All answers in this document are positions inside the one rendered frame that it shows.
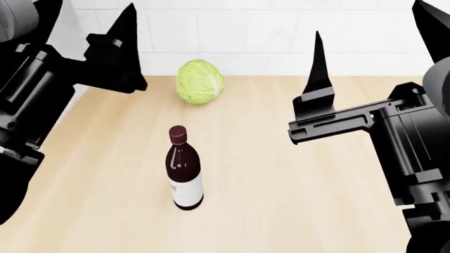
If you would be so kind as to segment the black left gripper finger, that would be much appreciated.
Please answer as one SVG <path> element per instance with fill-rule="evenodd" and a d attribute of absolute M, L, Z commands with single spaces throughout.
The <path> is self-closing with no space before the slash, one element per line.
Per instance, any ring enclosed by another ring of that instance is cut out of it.
<path fill-rule="evenodd" d="M 137 11 L 129 4 L 105 34 L 90 33 L 85 60 L 75 64 L 78 84 L 122 93 L 145 91 L 138 52 Z"/>

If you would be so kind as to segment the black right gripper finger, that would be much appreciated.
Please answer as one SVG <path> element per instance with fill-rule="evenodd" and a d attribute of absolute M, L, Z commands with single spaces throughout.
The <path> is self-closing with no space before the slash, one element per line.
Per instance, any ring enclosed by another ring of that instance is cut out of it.
<path fill-rule="evenodd" d="M 292 100 L 297 121 L 334 113 L 335 92 L 328 76 L 323 40 L 316 31 L 314 57 L 302 94 Z"/>
<path fill-rule="evenodd" d="M 433 63 L 450 57 L 450 14 L 423 0 L 414 1 L 412 12 Z"/>

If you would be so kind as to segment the dark vinegar bottle white label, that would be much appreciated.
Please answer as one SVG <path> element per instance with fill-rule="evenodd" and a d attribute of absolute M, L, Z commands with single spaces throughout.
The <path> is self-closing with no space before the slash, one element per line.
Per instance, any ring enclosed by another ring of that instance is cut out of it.
<path fill-rule="evenodd" d="M 184 126 L 170 128 L 169 139 L 172 146 L 166 155 L 165 167 L 173 202 L 179 209 L 193 210 L 204 198 L 200 157 L 187 142 Z"/>

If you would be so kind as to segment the green cabbage head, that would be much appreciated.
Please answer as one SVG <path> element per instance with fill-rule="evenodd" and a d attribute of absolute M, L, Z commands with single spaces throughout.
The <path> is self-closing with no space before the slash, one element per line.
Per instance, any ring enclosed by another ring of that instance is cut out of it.
<path fill-rule="evenodd" d="M 219 69 L 203 59 L 188 61 L 176 75 L 176 92 L 192 105 L 211 102 L 224 91 L 224 87 L 224 77 Z"/>

